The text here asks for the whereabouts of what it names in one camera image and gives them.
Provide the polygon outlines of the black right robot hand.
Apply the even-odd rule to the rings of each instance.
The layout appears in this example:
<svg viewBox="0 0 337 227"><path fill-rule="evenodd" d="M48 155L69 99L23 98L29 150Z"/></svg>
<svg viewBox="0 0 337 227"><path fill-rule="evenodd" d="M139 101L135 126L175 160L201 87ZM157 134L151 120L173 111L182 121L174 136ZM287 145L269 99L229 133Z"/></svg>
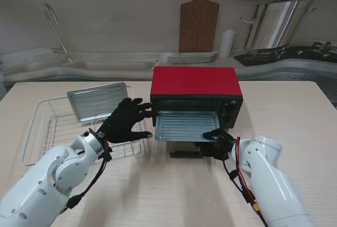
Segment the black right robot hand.
<svg viewBox="0 0 337 227"><path fill-rule="evenodd" d="M228 153L231 152L235 139L227 131L215 129L203 133L203 137L207 140L215 140L214 142L194 142L203 156L221 161L229 158Z"/></svg>

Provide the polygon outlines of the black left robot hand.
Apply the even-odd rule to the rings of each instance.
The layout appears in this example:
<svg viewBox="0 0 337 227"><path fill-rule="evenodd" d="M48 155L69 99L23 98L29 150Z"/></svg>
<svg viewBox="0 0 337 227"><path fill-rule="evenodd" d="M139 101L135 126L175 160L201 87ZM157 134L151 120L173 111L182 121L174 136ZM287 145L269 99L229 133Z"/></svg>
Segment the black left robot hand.
<svg viewBox="0 0 337 227"><path fill-rule="evenodd" d="M151 103L143 103L142 98L123 99L114 112L103 122L97 134L110 143L125 143L151 138L149 131L133 132L132 127L145 118L156 118L157 111Z"/></svg>

